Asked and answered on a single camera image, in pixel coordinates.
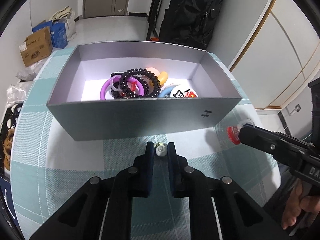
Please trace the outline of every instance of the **black backpack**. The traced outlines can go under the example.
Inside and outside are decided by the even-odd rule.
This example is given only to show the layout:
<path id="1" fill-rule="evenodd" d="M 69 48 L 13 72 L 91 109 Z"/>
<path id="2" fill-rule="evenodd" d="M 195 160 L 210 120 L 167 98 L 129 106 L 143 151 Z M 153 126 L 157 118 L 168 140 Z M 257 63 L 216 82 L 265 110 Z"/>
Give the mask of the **black backpack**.
<path id="1" fill-rule="evenodd" d="M 170 0 L 160 28 L 160 41 L 206 49 L 221 4 L 222 0 Z"/>

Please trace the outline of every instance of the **cabinet door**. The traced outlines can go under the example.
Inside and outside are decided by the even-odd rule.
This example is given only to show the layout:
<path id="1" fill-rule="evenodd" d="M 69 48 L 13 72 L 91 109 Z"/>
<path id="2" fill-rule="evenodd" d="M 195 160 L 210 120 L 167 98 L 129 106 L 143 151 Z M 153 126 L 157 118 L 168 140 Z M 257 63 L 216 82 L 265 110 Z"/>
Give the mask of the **cabinet door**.
<path id="1" fill-rule="evenodd" d="M 316 31 L 292 0 L 276 0 L 271 11 L 296 49 L 302 67 L 305 67 L 319 43 Z"/>
<path id="2" fill-rule="evenodd" d="M 269 106 L 301 72 L 301 64 L 272 14 L 232 74 L 255 108 Z"/>

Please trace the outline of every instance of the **white bag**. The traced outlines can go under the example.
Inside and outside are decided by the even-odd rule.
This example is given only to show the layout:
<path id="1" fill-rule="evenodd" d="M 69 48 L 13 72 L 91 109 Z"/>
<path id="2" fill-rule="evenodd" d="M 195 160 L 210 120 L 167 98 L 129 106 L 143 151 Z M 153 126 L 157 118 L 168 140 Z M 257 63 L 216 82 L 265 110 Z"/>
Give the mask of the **white bag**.
<path id="1" fill-rule="evenodd" d="M 71 41 L 76 34 L 76 23 L 75 23 L 75 11 L 71 11 L 70 14 L 58 20 L 59 23 L 64 23 L 66 26 L 67 40 Z"/>
<path id="2" fill-rule="evenodd" d="M 64 9 L 57 11 L 50 18 L 52 22 L 56 21 L 65 24 L 68 41 L 71 41 L 74 38 L 73 35 L 76 33 L 75 14 L 75 11 L 73 11 L 70 6 L 67 6 Z"/>

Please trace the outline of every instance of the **screw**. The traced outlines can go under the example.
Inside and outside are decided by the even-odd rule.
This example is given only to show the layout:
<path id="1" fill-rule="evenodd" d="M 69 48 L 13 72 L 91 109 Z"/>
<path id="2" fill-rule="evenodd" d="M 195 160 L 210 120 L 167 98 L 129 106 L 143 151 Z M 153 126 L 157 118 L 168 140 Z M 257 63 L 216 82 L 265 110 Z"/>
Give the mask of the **screw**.
<path id="1" fill-rule="evenodd" d="M 130 174 L 135 174 L 135 173 L 138 172 L 138 168 L 136 168 L 136 167 L 130 167 L 130 168 L 128 168 L 128 172 L 129 172 Z"/>
<path id="2" fill-rule="evenodd" d="M 98 177 L 92 177 L 89 181 L 90 181 L 90 184 L 94 185 L 94 184 L 98 184 L 100 179 Z"/>
<path id="3" fill-rule="evenodd" d="M 195 169 L 190 166 L 186 166 L 186 167 L 184 167 L 184 171 L 186 173 L 193 173 L 195 171 Z"/>
<path id="4" fill-rule="evenodd" d="M 232 182 L 232 179 L 230 178 L 230 177 L 223 177 L 222 178 L 222 182 L 224 183 L 224 184 L 230 184 L 231 182 Z"/>

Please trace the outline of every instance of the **black beaded bracelet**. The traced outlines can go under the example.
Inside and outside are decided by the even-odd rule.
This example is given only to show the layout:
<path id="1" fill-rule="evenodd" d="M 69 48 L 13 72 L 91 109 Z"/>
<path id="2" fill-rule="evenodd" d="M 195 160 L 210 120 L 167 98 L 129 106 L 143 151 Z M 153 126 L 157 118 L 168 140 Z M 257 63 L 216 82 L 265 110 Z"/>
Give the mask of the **black beaded bracelet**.
<path id="1" fill-rule="evenodd" d="M 140 77 L 136 77 L 135 75 L 142 75 L 142 76 L 146 76 L 148 79 L 150 79 L 153 83 L 153 91 L 149 94 L 149 86 L 147 84 L 147 82 L 145 80 L 143 80 Z M 144 95 L 137 95 L 135 94 L 133 91 L 130 90 L 130 88 L 127 85 L 127 80 L 129 77 L 131 76 L 135 76 L 135 78 L 141 82 L 141 84 L 143 85 L 144 88 Z M 120 98 L 156 98 L 158 97 L 161 87 L 160 87 L 160 81 L 158 80 L 158 78 L 155 76 L 155 74 L 153 74 L 151 71 L 148 71 L 146 69 L 130 69 L 126 72 L 124 72 L 119 80 L 119 88 L 122 89 L 122 93 L 125 94 L 125 96 L 121 96 L 118 92 L 116 93 L 112 93 L 112 96 L 115 99 L 120 99 Z"/>

